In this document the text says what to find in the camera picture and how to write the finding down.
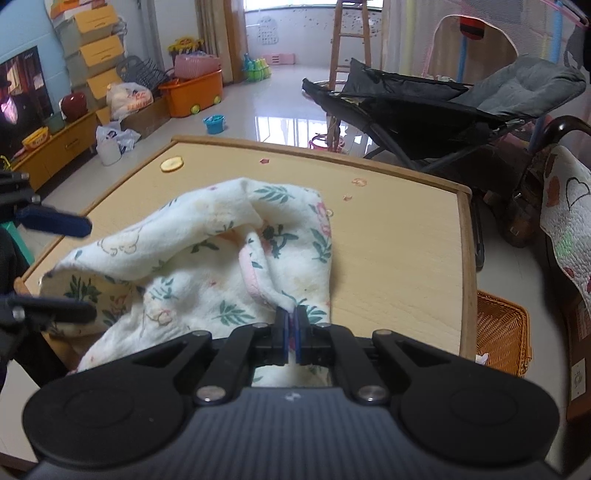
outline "blue bucket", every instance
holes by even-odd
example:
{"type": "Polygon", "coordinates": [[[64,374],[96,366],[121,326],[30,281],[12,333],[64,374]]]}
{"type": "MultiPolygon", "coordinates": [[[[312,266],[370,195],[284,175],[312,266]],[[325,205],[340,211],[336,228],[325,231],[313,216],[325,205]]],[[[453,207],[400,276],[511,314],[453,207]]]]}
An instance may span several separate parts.
{"type": "Polygon", "coordinates": [[[224,120],[225,118],[223,115],[212,115],[203,119],[203,123],[207,127],[207,133],[210,135],[222,133],[224,120]]]}

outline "yellow basket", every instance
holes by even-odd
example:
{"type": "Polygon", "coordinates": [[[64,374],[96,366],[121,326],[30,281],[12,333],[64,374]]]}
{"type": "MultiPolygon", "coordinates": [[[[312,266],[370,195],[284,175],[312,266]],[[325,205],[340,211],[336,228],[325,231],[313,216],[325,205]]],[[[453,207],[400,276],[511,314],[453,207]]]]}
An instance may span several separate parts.
{"type": "Polygon", "coordinates": [[[29,152],[36,150],[49,140],[49,128],[41,127],[22,141],[22,146],[29,152]]]}
{"type": "Polygon", "coordinates": [[[476,352],[488,353],[489,367],[523,377],[532,359],[527,310],[478,290],[476,352]]]}

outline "tiled floor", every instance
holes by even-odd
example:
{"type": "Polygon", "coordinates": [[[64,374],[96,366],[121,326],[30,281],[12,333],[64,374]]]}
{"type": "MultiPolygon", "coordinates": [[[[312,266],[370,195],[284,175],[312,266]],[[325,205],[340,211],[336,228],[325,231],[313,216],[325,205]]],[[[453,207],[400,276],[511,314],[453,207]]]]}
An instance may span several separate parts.
{"type": "MultiPolygon", "coordinates": [[[[202,120],[213,113],[226,116],[228,129],[221,134],[224,137],[306,147],[315,134],[326,132],[326,117],[301,94],[301,80],[326,80],[327,75],[323,69],[283,66],[274,68],[273,77],[265,82],[228,87],[221,104],[190,118],[171,120],[114,165],[104,167],[98,158],[92,158],[64,169],[52,182],[54,189],[47,194],[45,203],[75,212],[84,209],[126,172],[165,146],[173,135],[204,135],[202,120]]],[[[345,151],[351,155],[362,156],[373,148],[371,140],[353,128],[346,131],[345,139],[345,151]]],[[[478,286],[523,305],[530,313],[534,359],[527,378],[545,388],[560,407],[561,429],[548,461],[561,469],[567,359],[562,322],[546,282],[543,245],[526,249],[509,246],[498,235],[490,212],[483,207],[482,214],[486,262],[478,274],[478,286]]],[[[22,235],[34,255],[51,240],[50,235],[42,233],[23,231],[22,235]]],[[[11,366],[7,391],[0,397],[0,450],[30,458],[22,432],[16,432],[19,425],[15,421],[20,418],[24,400],[34,390],[30,380],[23,377],[26,374],[18,366],[11,366]]]]}

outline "red vase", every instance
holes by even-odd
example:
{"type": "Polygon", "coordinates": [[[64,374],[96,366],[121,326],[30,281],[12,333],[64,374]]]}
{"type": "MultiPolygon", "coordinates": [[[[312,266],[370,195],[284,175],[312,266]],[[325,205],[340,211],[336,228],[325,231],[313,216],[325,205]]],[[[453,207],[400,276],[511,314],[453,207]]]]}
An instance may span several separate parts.
{"type": "Polygon", "coordinates": [[[86,95],[82,92],[71,93],[61,99],[61,111],[66,116],[67,122],[75,122],[88,113],[86,107],[86,95]]]}

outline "wicker basket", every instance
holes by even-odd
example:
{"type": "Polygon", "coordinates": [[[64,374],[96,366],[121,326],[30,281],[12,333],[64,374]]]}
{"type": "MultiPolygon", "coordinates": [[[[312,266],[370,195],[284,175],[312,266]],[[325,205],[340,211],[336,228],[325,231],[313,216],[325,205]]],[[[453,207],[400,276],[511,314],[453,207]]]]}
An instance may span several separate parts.
{"type": "Polygon", "coordinates": [[[532,359],[527,310],[479,290],[476,351],[488,353],[489,367],[523,377],[532,359]]]}

